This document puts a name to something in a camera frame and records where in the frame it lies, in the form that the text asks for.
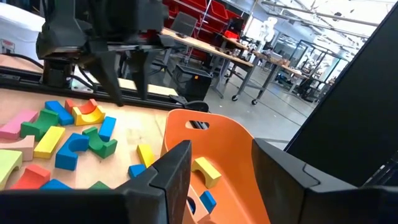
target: concrete floor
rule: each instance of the concrete floor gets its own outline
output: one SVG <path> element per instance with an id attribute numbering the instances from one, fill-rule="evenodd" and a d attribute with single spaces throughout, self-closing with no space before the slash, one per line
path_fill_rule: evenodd
<path id="1" fill-rule="evenodd" d="M 257 67 L 251 80 L 263 84 L 269 71 Z M 221 99 L 212 89 L 205 98 L 212 113 L 228 116 L 241 123 L 254 137 L 264 138 L 279 149 L 284 149 L 301 125 L 310 116 L 316 104 L 290 95 L 281 86 L 271 83 L 257 105 L 252 105 L 259 90 L 245 88 L 239 100 L 233 102 L 232 96 L 238 92 L 242 81 L 233 76 L 224 90 Z"/>

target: green block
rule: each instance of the green block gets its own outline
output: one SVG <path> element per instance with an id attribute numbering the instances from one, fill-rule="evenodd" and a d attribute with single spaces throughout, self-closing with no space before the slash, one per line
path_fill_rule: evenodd
<path id="1" fill-rule="evenodd" d="M 34 135 L 35 141 L 40 141 L 51 126 L 58 124 L 58 113 L 43 109 L 34 123 L 23 122 L 21 124 L 21 138 Z"/>
<path id="2" fill-rule="evenodd" d="M 110 189 L 110 187 L 108 187 L 101 181 L 97 181 L 97 183 L 92 185 L 89 189 L 91 189 L 91 190 L 107 190 L 107 189 Z"/>
<path id="3" fill-rule="evenodd" d="M 88 142 L 88 148 L 103 159 L 112 155 L 116 150 L 116 146 L 118 145 L 118 141 L 115 139 L 112 139 L 109 142 L 102 141 L 96 127 L 92 127 L 83 131 L 83 135 L 90 138 L 90 141 Z"/>

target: ceiling pipe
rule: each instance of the ceiling pipe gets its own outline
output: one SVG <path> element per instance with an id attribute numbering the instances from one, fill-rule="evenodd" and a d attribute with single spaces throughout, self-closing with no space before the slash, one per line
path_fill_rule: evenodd
<path id="1" fill-rule="evenodd" d="M 308 10 L 305 10 L 305 9 L 298 9 L 298 8 L 294 8 L 294 7 L 283 6 L 283 5 L 280 5 L 280 4 L 274 4 L 274 3 L 271 3 L 271 2 L 267 2 L 267 1 L 263 1 L 263 2 L 261 2 L 261 4 L 267 5 L 267 6 L 280 7 L 282 9 L 288 9 L 288 10 L 293 10 L 293 11 L 298 11 L 298 12 L 304 12 L 304 13 L 307 13 L 307 14 L 313 14 L 313 15 L 316 15 L 316 16 L 322 16 L 322 17 L 332 18 L 332 19 L 341 20 L 341 21 L 354 22 L 354 23 L 357 23 L 357 24 L 364 24 L 364 25 L 368 25 L 368 26 L 377 27 L 379 25 L 379 24 L 374 23 L 374 22 L 359 21 L 359 20 L 356 20 L 356 19 L 348 19 L 348 18 L 340 17 L 340 16 L 334 16 L 334 15 L 329 15 L 329 14 L 324 14 L 324 13 L 319 13 L 319 12 L 312 12 L 312 11 L 308 11 Z"/>
<path id="2" fill-rule="evenodd" d="M 312 23 L 312 22 L 309 22 L 309 21 L 305 21 L 303 19 L 296 19 L 296 18 L 293 18 L 293 17 L 283 16 L 283 15 L 278 15 L 278 14 L 273 14 L 273 13 L 268 13 L 268 15 L 274 16 L 274 17 L 279 17 L 279 18 L 282 18 L 282 19 L 289 19 L 289 20 L 292 20 L 292 21 L 302 22 L 302 23 L 307 24 L 307 25 L 311 25 L 311 26 L 315 26 L 315 27 L 319 27 L 319 28 L 324 28 L 324 29 L 328 29 L 328 30 L 332 30 L 332 31 L 336 31 L 336 32 L 341 32 L 343 34 L 353 35 L 353 36 L 356 36 L 356 37 L 369 38 L 369 36 L 367 36 L 367 35 L 357 34 L 357 33 L 354 33 L 354 32 L 347 31 L 347 30 L 336 29 L 336 28 L 329 27 L 329 26 L 324 26 L 324 25 L 321 25 L 321 24 L 315 24 L 315 23 Z"/>

